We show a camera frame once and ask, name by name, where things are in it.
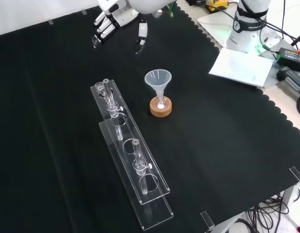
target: table leg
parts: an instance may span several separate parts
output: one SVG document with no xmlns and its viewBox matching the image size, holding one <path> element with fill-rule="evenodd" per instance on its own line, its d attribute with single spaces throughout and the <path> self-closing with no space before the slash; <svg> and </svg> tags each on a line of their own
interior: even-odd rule
<svg viewBox="0 0 300 233">
<path fill-rule="evenodd" d="M 243 213 L 244 212 L 216 225 L 211 233 L 226 233 L 227 230 L 236 222 L 237 219 L 239 219 Z"/>
<path fill-rule="evenodd" d="M 296 196 L 298 194 L 298 189 L 300 187 L 300 182 L 294 186 L 291 186 L 290 188 L 286 189 L 284 192 L 284 198 L 283 202 L 289 207 L 294 200 L 296 199 Z"/>
</svg>

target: funnel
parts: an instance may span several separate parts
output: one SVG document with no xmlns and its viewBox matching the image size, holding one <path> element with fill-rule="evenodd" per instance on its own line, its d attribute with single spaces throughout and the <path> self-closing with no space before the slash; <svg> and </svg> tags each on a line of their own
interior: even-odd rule
<svg viewBox="0 0 300 233">
<path fill-rule="evenodd" d="M 157 97 L 150 102 L 151 112 L 153 113 L 153 111 L 157 111 L 157 110 L 159 110 L 160 112 L 159 116 L 153 113 L 153 115 L 157 117 L 165 117 L 171 112 L 171 101 L 170 99 L 164 97 L 163 95 L 164 89 L 169 83 L 169 81 L 171 80 L 171 77 L 172 77 L 171 73 L 165 69 L 152 70 L 148 72 L 144 77 L 145 82 L 149 86 L 151 86 L 156 91 L 157 94 Z M 161 113 L 166 111 L 166 109 L 167 111 L 169 111 L 169 113 L 166 115 L 163 114 L 162 116 Z"/>
</svg>

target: metal bracket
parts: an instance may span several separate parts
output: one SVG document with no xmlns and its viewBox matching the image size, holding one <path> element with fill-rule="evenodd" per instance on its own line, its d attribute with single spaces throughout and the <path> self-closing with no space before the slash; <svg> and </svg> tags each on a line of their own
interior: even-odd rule
<svg viewBox="0 0 300 233">
<path fill-rule="evenodd" d="M 202 218 L 204 219 L 204 221 L 206 222 L 208 228 L 209 228 L 209 231 L 213 230 L 215 225 L 212 221 L 212 219 L 209 217 L 209 215 L 207 214 L 207 211 L 203 211 L 202 213 L 200 213 L 200 215 L 202 215 Z"/>
</svg>

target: plastic funnel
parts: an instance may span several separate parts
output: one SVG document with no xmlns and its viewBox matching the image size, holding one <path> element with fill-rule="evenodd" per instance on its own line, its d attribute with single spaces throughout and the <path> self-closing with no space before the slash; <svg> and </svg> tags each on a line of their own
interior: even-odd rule
<svg viewBox="0 0 300 233">
<path fill-rule="evenodd" d="M 151 86 L 158 94 L 162 94 L 171 80 L 171 73 L 165 69 L 155 69 L 148 72 L 144 80 L 146 84 Z"/>
</svg>

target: black cloth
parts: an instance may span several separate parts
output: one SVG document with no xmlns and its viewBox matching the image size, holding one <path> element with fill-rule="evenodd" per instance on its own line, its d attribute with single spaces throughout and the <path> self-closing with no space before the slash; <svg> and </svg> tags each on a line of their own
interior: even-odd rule
<svg viewBox="0 0 300 233">
<path fill-rule="evenodd" d="M 0 147 L 6 154 L 0 156 L 0 170 L 19 180 L 2 190 L 0 211 L 21 214 L 34 228 L 6 213 L 0 229 L 141 231 L 98 126 L 102 117 L 90 87 L 104 78 L 115 80 L 171 189 L 166 197 L 174 218 L 149 232 L 204 232 L 202 211 L 219 224 L 297 183 L 289 168 L 300 171 L 299 130 L 260 90 L 208 74 L 219 51 L 179 8 L 173 18 L 146 16 L 149 34 L 138 56 L 137 21 L 93 50 L 91 25 L 100 9 L 87 13 L 1 37 L 0 99 L 5 104 L 0 108 L 6 111 L 0 135 L 10 145 Z M 155 93 L 144 76 L 156 68 L 173 76 L 165 89 L 173 103 L 166 118 L 149 111 Z M 21 139 L 10 137 L 16 133 Z M 27 147 L 14 145 L 22 140 Z M 19 187 L 26 172 L 28 186 Z M 46 180 L 37 182 L 40 176 Z M 40 187 L 47 192 L 37 192 Z M 18 188 L 37 192 L 38 201 L 29 196 L 11 201 Z M 17 206 L 24 203 L 26 211 Z"/>
</svg>

